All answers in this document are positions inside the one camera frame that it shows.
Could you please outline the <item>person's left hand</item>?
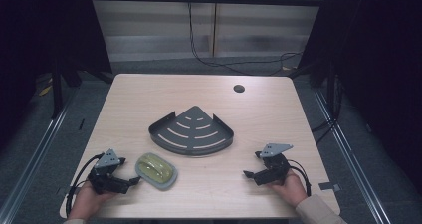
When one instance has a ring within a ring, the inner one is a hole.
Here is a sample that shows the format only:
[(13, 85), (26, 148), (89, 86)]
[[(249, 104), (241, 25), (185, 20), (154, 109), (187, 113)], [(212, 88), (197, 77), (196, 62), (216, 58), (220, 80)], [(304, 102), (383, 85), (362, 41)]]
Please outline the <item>person's left hand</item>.
[(91, 183), (86, 181), (76, 197), (67, 220), (84, 219), (88, 223), (101, 210), (102, 206), (114, 197), (116, 197), (116, 193), (113, 192), (97, 194)]

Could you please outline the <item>person's right hand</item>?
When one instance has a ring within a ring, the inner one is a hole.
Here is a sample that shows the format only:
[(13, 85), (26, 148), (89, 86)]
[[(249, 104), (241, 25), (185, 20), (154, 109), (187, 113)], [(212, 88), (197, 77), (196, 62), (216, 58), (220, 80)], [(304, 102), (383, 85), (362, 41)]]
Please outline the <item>person's right hand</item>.
[(274, 181), (269, 183), (268, 187), (294, 208), (308, 198), (300, 178), (291, 169), (283, 183)]

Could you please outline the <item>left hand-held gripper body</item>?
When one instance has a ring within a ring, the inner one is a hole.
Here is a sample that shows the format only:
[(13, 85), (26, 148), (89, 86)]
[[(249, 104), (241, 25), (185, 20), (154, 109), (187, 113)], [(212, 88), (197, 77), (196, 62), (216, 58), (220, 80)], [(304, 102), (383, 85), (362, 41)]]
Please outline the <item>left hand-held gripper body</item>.
[(125, 194), (130, 187), (127, 180), (113, 176), (119, 167), (119, 157), (113, 149), (106, 151), (94, 165), (88, 175), (88, 181), (93, 186), (97, 194), (105, 192)]

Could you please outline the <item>black curtain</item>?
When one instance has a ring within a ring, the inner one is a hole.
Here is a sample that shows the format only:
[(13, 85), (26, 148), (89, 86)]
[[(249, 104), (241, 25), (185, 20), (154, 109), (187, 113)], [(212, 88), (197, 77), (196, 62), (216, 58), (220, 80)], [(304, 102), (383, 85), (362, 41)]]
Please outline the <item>black curtain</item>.
[(60, 71), (111, 71), (92, 0), (0, 0), (0, 151), (18, 129), (36, 79)]
[(299, 67), (335, 71), (422, 195), (422, 0), (323, 0)]

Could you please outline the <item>aluminium floor rail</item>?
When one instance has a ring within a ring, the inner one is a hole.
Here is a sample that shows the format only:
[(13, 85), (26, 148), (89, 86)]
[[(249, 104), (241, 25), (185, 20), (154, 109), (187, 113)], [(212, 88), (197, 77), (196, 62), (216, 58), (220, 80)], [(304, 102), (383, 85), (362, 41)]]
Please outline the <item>aluminium floor rail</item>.
[(351, 148), (345, 134), (343, 133), (340, 125), (334, 120), (333, 115), (328, 110), (328, 102), (324, 97), (321, 90), (314, 91), (318, 106), (329, 124), (330, 132), (332, 133), (341, 153), (351, 171), (351, 174), (362, 193), (375, 222), (377, 224), (393, 224), (388, 217), (388, 214), (379, 199), (374, 188), (370, 184), (366, 174), (364, 173), (358, 159), (356, 158), (353, 149)]
[(27, 166), (19, 177), (15, 187), (12, 189), (11, 193), (8, 195), (4, 204), (0, 208), (0, 224), (12, 224), (16, 213), (18, 212), (33, 182), (34, 176), (38, 172), (53, 139), (67, 115), (69, 106), (73, 102), (78, 91), (78, 88), (71, 88), (63, 106), (59, 108), (59, 110), (50, 119), (49, 125), (39, 141), (33, 155), (29, 159)]

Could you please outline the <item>grey tape strip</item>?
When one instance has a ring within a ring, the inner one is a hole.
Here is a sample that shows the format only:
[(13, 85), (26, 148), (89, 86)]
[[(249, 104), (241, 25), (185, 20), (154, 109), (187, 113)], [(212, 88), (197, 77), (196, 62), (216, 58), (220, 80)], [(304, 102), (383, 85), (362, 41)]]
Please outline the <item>grey tape strip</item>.
[(332, 183), (332, 182), (324, 182), (324, 183), (320, 183), (319, 188), (321, 190), (332, 190), (334, 192), (340, 191), (341, 187), (339, 184), (337, 183)]

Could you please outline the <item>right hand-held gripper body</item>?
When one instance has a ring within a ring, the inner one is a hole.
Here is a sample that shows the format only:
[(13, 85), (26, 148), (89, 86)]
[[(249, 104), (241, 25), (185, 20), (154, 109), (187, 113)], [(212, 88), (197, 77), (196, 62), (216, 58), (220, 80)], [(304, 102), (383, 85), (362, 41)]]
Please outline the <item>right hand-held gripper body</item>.
[(268, 143), (262, 150), (261, 159), (264, 161), (265, 170), (255, 173), (254, 181), (257, 185), (284, 180), (291, 168), (283, 152), (291, 149), (291, 144)]

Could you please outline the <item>dark grey metal corner shelf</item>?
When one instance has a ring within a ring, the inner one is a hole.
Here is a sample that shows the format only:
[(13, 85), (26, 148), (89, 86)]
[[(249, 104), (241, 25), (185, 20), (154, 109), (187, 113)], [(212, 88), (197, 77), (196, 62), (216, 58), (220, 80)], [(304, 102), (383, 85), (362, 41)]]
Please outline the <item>dark grey metal corner shelf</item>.
[(233, 143), (234, 131), (217, 115), (199, 106), (172, 112), (153, 123), (148, 132), (158, 146), (181, 155), (202, 156), (219, 152)]

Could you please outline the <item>black metal stand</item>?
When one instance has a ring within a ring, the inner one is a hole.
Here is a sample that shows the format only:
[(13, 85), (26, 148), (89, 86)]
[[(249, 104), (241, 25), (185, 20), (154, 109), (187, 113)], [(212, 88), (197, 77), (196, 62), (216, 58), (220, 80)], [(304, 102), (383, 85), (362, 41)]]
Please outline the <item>black metal stand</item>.
[(54, 59), (52, 64), (53, 64), (52, 88), (53, 88), (53, 98), (54, 98), (54, 109), (53, 109), (52, 119), (55, 119), (59, 116), (63, 108), (62, 76), (61, 76), (61, 67), (60, 67), (59, 61), (57, 59)]

